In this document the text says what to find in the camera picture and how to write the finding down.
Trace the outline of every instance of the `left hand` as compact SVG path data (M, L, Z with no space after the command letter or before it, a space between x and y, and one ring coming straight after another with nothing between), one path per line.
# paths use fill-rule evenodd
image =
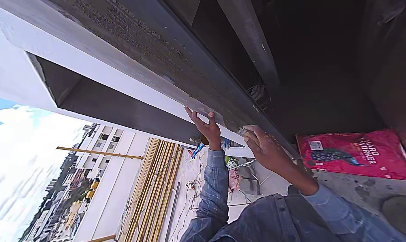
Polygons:
M209 148L213 151L221 150L221 129L215 122L215 113L210 112L208 114L209 124L206 124L197 117L196 111L191 111L188 107L185 107L186 112L188 113L189 118L197 126L197 129L202 135L204 135L209 141Z

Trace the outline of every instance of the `window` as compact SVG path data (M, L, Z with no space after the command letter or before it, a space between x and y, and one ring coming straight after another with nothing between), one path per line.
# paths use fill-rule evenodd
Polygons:
M114 136L113 139L112 139L112 141L113 141L113 142L119 142L119 141L120 141L120 138L121 138L121 137L116 137L116 136Z
M108 134L100 134L100 137L99 137L101 140L107 140L107 138L109 138L109 135Z

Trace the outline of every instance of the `wooden plank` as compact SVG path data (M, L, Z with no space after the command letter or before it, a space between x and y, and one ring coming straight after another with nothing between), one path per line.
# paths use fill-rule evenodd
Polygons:
M135 204L136 206L133 209L133 213L132 213L132 217L131 217L131 222L130 222L130 228L129 231L127 233L127 237L125 238L126 241L130 241L131 238L134 235L134 231L136 229L137 226L137 222L140 218L140 213L141 210L143 208L144 205L144 199L146 199L147 197L147 193L149 191L149 186L150 186L150 181L152 180L152 176L154 174L154 171L156 169L155 163L158 161L159 157L161 156L163 149L165 148L165 144L167 142L164 140L161 140L161 142L159 143L159 146L157 148L157 151L155 153L155 156L153 157L153 159L150 162L150 166L149 166L149 171L146 175L146 177L144 178L144 181L142 183L142 188L141 188L141 192L139 194L139 196L137 197L137 199L135 200Z
M161 140L158 140L155 138L151 138L151 140L150 140L150 144L149 144L148 150L146 152L136 186L134 188L133 194L130 199L130 203L131 203L129 205L130 212L134 212L135 202L137 200L137 197L141 194L141 188L143 185L142 183L143 183L145 177L147 176L149 166L159 147L160 142L161 142ZM121 242L125 241L127 233L124 233L124 230L129 229L132 216L133 216L132 213L128 214L123 222L121 234L119 234L119 241L121 241Z
M106 241L106 240L109 240L109 239L115 239L115 235L112 234L112 235L109 235L109 236L106 236L106 237L102 237L102 238L98 238L98 239L93 239L93 240L90 240L90 241L88 241L88 242L103 242L103 241Z
M99 154L99 155L107 155L107 156L120 156L120 157L133 158L133 159L143 159L143 156L128 156L128 155L121 155L121 154L100 152L100 151L93 151L93 150L86 150L86 149L72 149L72 148L60 147L60 146L58 146L57 149L91 153L91 154Z
M161 155L164 153L164 151L166 149L166 145L168 143L169 142L164 141L164 140L161 141L161 144L160 144L160 147L159 147L158 152L156 154L156 157L155 157L155 159L153 160L153 162L151 164L151 170L150 170L150 172L149 172L149 174L146 177L146 180L144 182L143 189L142 189L142 195L136 201L137 207L136 207L135 213L133 215L132 223L131 223L130 230L129 230L129 233L130 233L129 234L129 240L131 240L133 235L134 235L137 223L138 223L138 221L140 219L140 215L142 213L142 209L144 207L144 204L146 203L146 198L147 198L149 189L151 187L150 182L153 180L153 176L156 174L156 171L159 170L159 166L160 166L159 160L160 160Z
M173 151L171 153L169 153L169 155L168 155L168 164L169 164L168 171L165 175L165 178L162 181L161 189L160 189L159 193L157 194L157 197L156 197L157 199L154 203L153 209L156 211L150 216L149 223L147 225L147 229L146 229L146 232L144 235L144 237L146 237L146 234L147 234L147 237L146 237L147 241L151 241L150 239L148 240L147 238L152 238L154 235L153 233L155 232L155 229L152 229L152 228L155 228L154 221L157 221L156 218L159 217L159 213L161 212L160 201L163 200L163 197L164 197L163 193L165 192L165 190L168 186L168 181L170 180L170 177L172 175L173 167L176 162L176 157L174 157L174 155L178 151L178 149L179 149L179 145L174 145Z
M143 216L142 224L141 224L141 229L139 230L138 236L137 236L137 241L142 241L144 238L146 231L148 228L150 228L152 219L154 217L154 214L157 210L157 203L159 200L160 192L162 191L163 187L163 181L165 179L165 176L167 174L167 165L169 165L170 162L170 154L174 149L174 144L169 143L168 148L166 152L163 154L163 159L162 159L162 166L158 171L158 175L156 178L156 181L154 183L154 188L152 189L151 195L149 197L148 205L146 207L146 211Z
M178 174L179 164L180 164L180 160L182 158L183 151L184 151L184 149L181 148L181 151L178 153L178 156L175 159L176 162L174 164L173 173L169 178L168 184L166 184L167 188L164 190L163 200L161 201L161 204L160 204L161 205L160 213L158 214L158 217L155 220L155 228L154 228L154 233L153 233L155 239L153 239L151 237L150 240L148 240L148 241L158 241L159 234L161 232L161 228L162 228L163 222L164 222L165 212L167 210L168 202L170 200L170 191L172 190L173 183L176 180L176 176Z

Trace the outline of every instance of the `right hand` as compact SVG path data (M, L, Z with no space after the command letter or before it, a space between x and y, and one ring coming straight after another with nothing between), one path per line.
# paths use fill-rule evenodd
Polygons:
M244 141L258 162L265 168L280 174L285 166L294 164L278 141L273 136L266 134L259 126L246 125L243 128L247 129Z

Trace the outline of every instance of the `sky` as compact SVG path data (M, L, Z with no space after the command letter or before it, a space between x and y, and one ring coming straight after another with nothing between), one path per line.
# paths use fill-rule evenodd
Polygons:
M67 151L82 140L77 118L0 99L0 242L21 237Z

